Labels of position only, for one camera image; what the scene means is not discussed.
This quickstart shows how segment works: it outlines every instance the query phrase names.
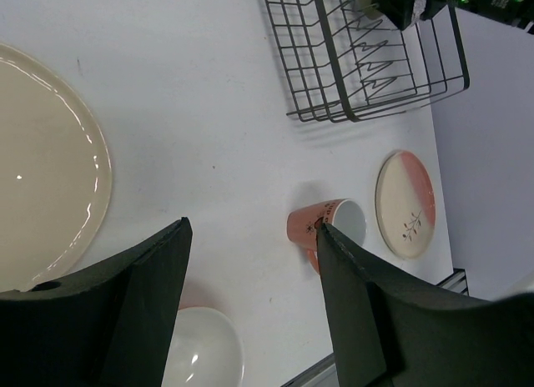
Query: mug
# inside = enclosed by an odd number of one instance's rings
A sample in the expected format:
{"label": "mug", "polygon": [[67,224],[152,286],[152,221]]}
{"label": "mug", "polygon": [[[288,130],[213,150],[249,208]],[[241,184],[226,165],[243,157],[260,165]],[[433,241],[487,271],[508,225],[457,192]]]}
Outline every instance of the mug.
{"label": "mug", "polygon": [[367,230],[365,215],[352,199],[324,201],[292,212],[287,218],[287,236],[306,249],[308,260],[317,273],[317,230],[323,223],[332,224],[358,245],[364,243]]}

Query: tableware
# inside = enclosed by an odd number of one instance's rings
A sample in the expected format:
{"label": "tableware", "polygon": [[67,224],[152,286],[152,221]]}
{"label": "tableware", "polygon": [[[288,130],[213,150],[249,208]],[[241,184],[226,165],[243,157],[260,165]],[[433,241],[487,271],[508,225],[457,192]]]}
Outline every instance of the tableware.
{"label": "tableware", "polygon": [[0,291],[67,272],[111,194],[103,135],[78,95],[41,63],[0,45]]}
{"label": "tableware", "polygon": [[324,201],[292,212],[287,219],[287,236],[290,241],[306,249],[308,260],[317,273],[317,229],[323,223],[334,225],[358,245],[364,243],[367,230],[365,215],[360,205],[352,199]]}
{"label": "tableware", "polygon": [[163,387],[239,387],[244,375],[243,343],[218,310],[178,311]]}
{"label": "tableware", "polygon": [[376,184],[376,217],[393,253],[415,259],[428,249],[436,226],[436,202],[423,163],[408,151],[393,153]]}

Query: dish rack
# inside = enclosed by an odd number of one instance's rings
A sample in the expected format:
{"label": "dish rack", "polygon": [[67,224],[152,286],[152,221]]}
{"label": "dish rack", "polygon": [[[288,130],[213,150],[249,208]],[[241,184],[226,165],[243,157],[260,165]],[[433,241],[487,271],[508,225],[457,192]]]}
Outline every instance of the dish rack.
{"label": "dish rack", "polygon": [[294,106],[288,116],[359,122],[469,87],[453,8],[401,32],[384,16],[370,19],[364,1],[264,0]]}

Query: metal wire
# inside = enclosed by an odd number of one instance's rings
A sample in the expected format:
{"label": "metal wire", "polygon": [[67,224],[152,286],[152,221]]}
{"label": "metal wire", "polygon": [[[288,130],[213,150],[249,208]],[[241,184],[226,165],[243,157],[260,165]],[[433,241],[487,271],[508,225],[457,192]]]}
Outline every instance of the metal wire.
{"label": "metal wire", "polygon": [[[264,2],[295,106],[288,115],[303,122],[380,118],[469,87],[454,9],[446,19],[456,56],[451,66],[434,20],[402,33],[386,18],[369,19],[374,5],[359,8],[359,0]],[[423,27],[433,38],[421,38]],[[416,37],[406,41],[407,33]],[[429,71],[429,62],[437,71]]]}

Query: pink mug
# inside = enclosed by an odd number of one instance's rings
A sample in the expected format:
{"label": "pink mug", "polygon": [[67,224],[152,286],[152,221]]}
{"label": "pink mug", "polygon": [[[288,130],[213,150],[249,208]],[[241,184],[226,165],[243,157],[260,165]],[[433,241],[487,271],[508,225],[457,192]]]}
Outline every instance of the pink mug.
{"label": "pink mug", "polygon": [[365,215],[352,199],[324,201],[292,212],[287,218],[287,236],[306,249],[308,260],[317,273],[317,229],[323,223],[332,224],[358,245],[364,243],[367,230]]}

